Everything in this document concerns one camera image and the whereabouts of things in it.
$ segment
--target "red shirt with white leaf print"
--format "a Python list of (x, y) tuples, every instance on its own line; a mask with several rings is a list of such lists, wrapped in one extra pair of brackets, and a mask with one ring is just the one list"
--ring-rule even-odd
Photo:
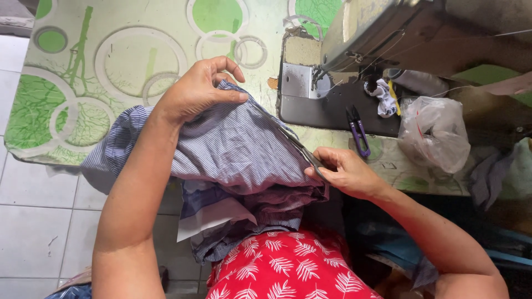
[(382, 299), (351, 271), (341, 236), (300, 229), (242, 241), (213, 263), (207, 299)]

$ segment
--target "fingernail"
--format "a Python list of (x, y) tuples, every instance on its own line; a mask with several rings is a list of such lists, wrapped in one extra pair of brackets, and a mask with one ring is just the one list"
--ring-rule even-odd
[(247, 101), (247, 94), (245, 93), (240, 93), (240, 95), (238, 96), (239, 97), (239, 100), (243, 103), (243, 102), (246, 102)]

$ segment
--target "hand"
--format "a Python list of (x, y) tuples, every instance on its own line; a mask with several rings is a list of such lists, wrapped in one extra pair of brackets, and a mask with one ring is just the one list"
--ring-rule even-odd
[(162, 113), (169, 122), (179, 125), (214, 104), (246, 102), (248, 95), (245, 93), (216, 89), (224, 79), (236, 84), (223, 70), (233, 74), (238, 82), (245, 82), (242, 70), (225, 56), (200, 60), (164, 93), (154, 112)]
[[(340, 189), (349, 196), (362, 200), (372, 200), (391, 188), (357, 154), (349, 149), (318, 147), (313, 154), (327, 168), (335, 170), (331, 171), (320, 167), (323, 176), (333, 187)], [(313, 167), (305, 169), (305, 174), (313, 179), (320, 179)]]

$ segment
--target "purple thread snips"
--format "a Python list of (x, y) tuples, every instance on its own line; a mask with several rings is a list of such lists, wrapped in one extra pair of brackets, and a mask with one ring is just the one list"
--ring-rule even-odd
[[(355, 138), (356, 148), (358, 149), (362, 157), (369, 157), (369, 155), (371, 155), (371, 151), (369, 150), (368, 140), (365, 137), (364, 127), (362, 126), (360, 114), (356, 109), (355, 105), (351, 105), (351, 108), (346, 107), (345, 114), (347, 115), (347, 122), (349, 123), (349, 127), (351, 128), (353, 137)], [(364, 140), (364, 145), (366, 147), (365, 151), (363, 151), (362, 147), (360, 146), (361, 138)]]

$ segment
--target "yellow object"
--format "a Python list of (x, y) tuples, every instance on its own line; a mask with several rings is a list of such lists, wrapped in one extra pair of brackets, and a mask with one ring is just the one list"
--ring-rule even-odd
[(392, 96), (392, 98), (395, 99), (395, 106), (397, 106), (397, 115), (401, 115), (401, 108), (399, 108), (399, 103), (397, 102), (397, 96), (395, 95), (395, 91), (394, 91), (394, 85), (391, 80), (388, 81), (388, 86), (390, 87), (390, 95)]

